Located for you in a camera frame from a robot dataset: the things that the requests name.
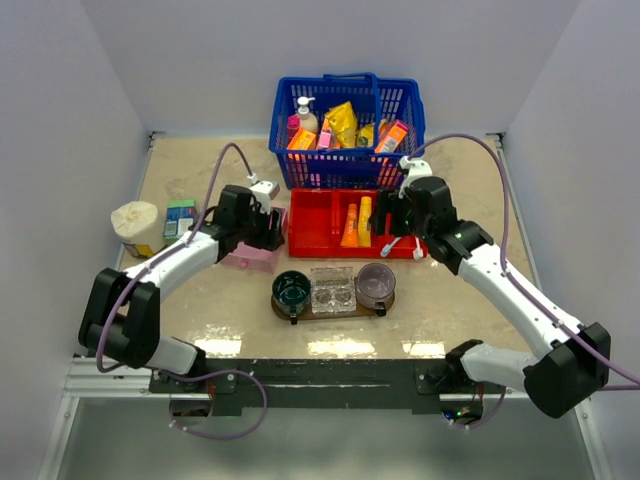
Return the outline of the clear acrylic toothbrush holder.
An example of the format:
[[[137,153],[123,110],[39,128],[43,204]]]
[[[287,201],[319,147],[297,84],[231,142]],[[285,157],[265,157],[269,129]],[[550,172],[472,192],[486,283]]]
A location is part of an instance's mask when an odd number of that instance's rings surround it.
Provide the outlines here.
[[[310,271],[313,313],[351,312],[356,309],[352,267],[320,267]]]

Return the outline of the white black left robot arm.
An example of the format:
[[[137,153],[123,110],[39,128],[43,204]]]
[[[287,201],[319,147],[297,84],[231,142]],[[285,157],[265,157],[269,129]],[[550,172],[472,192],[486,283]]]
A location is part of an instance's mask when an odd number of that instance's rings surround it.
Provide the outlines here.
[[[213,217],[192,226],[179,240],[124,271],[105,268],[92,285],[79,328],[80,345],[96,359],[107,356],[131,368],[171,373],[185,392],[207,380],[204,352],[160,333],[162,302],[200,271],[221,262],[239,244],[275,251],[284,244],[282,211],[272,206],[279,185],[259,181],[246,188],[227,185]]]

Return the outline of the translucent purple mug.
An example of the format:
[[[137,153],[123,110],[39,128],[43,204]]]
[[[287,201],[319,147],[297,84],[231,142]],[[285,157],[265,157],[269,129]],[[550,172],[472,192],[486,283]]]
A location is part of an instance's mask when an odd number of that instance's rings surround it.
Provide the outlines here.
[[[355,279],[356,300],[363,307],[373,310],[378,317],[387,314],[395,288],[393,271],[381,263],[363,266]]]

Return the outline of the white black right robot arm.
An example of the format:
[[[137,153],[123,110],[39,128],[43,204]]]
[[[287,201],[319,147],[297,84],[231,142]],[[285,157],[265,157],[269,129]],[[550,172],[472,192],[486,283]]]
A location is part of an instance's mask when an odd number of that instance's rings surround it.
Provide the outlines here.
[[[423,241],[433,260],[480,292],[529,346],[524,353],[476,339],[462,343],[445,357],[452,390],[466,393],[481,382],[520,390],[542,413],[559,418],[608,383],[608,331],[564,312],[505,259],[481,226],[458,218],[443,179],[426,176],[379,190],[370,225],[374,233]]]

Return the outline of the dark green mug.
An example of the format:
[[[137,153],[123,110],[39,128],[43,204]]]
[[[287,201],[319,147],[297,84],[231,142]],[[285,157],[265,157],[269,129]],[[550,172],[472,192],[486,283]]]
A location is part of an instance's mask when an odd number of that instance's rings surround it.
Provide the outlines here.
[[[272,299],[291,325],[296,325],[311,303],[311,282],[300,271],[288,270],[272,283]]]

